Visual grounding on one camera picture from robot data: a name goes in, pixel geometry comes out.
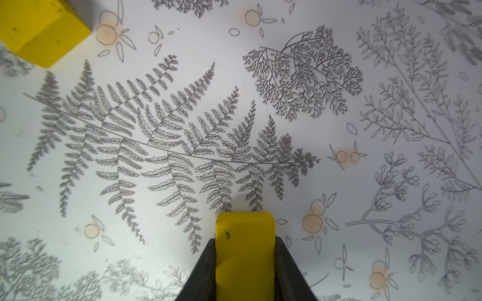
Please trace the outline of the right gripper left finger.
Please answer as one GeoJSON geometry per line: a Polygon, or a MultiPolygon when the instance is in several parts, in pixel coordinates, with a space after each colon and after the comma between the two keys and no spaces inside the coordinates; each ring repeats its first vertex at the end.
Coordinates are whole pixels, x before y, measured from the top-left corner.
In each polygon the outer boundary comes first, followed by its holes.
{"type": "Polygon", "coordinates": [[[212,238],[175,301],[216,301],[216,268],[215,239],[212,238]]]}

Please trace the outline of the yellow block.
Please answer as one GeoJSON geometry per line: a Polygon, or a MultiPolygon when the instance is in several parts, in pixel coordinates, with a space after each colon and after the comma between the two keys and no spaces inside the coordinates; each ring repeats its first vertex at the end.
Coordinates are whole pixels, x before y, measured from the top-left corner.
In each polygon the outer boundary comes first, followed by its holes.
{"type": "Polygon", "coordinates": [[[66,1],[1,1],[1,41],[16,56],[43,68],[90,34],[66,1]]]}
{"type": "Polygon", "coordinates": [[[215,233],[217,300],[274,300],[275,242],[271,213],[219,214],[215,233]]]}

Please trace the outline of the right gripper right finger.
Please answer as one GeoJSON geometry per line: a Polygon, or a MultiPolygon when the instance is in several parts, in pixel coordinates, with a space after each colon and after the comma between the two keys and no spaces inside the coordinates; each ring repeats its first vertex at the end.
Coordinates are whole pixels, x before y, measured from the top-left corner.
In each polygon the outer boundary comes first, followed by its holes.
{"type": "Polygon", "coordinates": [[[274,265],[276,301],[317,301],[280,237],[276,237],[274,265]]]}

